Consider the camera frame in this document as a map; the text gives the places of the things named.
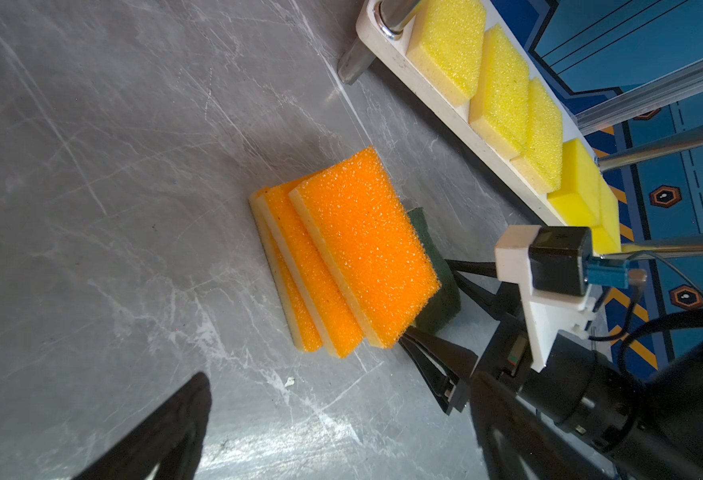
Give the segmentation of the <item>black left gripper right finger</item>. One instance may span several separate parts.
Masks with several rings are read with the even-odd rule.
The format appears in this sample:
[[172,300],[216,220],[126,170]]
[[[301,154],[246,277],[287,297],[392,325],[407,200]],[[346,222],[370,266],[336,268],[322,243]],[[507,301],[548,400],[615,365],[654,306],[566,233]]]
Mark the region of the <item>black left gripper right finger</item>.
[[597,466],[554,434],[485,372],[471,378],[471,421],[491,479],[605,479]]

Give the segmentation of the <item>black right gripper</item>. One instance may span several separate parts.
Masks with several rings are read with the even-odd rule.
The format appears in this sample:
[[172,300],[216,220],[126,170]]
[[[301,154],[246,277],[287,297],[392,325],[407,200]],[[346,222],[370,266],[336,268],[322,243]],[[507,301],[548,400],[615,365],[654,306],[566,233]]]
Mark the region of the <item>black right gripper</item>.
[[638,456],[645,447],[639,384],[607,358],[559,334],[545,369],[531,368],[529,346],[513,363],[517,341],[527,341],[521,321],[519,286],[501,282],[497,292],[473,283],[465,273],[497,279],[495,262],[445,260],[457,287],[499,322],[481,358],[471,350],[409,326],[399,345],[413,360],[445,414],[463,412],[473,370],[495,378],[513,394],[551,418],[564,432],[606,456]]

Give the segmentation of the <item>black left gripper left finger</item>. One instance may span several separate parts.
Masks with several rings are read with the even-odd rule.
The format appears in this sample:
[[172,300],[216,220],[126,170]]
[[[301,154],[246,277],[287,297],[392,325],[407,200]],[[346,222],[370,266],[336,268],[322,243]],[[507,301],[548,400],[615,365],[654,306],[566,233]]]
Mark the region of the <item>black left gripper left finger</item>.
[[78,479],[192,479],[211,410],[210,382],[195,373]]

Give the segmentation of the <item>yellow foam sponge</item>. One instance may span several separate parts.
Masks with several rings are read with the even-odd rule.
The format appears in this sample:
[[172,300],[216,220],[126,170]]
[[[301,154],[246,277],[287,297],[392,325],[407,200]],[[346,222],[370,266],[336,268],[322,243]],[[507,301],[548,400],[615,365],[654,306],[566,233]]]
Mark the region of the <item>yellow foam sponge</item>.
[[599,223],[601,174],[591,154],[578,139],[563,145],[561,188],[547,199],[568,226],[593,227]]
[[599,183],[599,222],[591,227],[593,251],[599,255],[621,251],[621,224],[619,223],[619,200],[611,186],[601,179]]

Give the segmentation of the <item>large yellow coarse sponge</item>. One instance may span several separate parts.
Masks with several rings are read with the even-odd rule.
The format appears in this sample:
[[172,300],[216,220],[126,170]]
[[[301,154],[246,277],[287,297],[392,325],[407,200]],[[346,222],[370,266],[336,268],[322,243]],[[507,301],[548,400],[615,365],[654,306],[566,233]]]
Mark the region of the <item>large yellow coarse sponge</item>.
[[563,175],[563,114],[541,80],[529,82],[527,145],[511,165],[537,194],[561,188]]

